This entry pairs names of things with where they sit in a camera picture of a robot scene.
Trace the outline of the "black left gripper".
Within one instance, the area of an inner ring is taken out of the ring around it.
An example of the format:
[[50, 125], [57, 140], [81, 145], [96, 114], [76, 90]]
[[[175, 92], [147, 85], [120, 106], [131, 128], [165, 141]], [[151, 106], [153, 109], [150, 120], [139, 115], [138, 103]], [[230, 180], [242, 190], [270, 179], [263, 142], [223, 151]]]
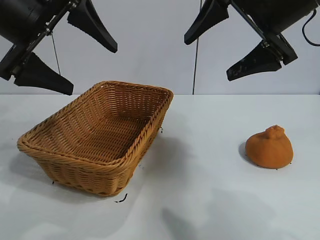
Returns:
[[12, 43], [0, 61], [0, 77], [15, 77], [19, 87], [35, 87], [72, 95], [74, 85], [48, 67], [34, 49], [64, 15], [67, 22], [112, 53], [118, 44], [105, 28], [91, 0], [2, 0], [0, 35]]

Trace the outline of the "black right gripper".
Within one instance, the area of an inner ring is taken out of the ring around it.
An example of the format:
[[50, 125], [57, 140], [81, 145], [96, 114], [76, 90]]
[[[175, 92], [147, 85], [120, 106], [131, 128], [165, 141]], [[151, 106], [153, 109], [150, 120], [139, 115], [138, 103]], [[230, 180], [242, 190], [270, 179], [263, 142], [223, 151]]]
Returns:
[[[260, 35], [262, 41], [227, 71], [231, 82], [249, 75], [276, 72], [298, 56], [282, 32], [320, 6], [318, 0], [232, 0], [231, 5]], [[229, 18], [228, 0], [205, 0], [184, 34], [192, 44], [208, 29]]]

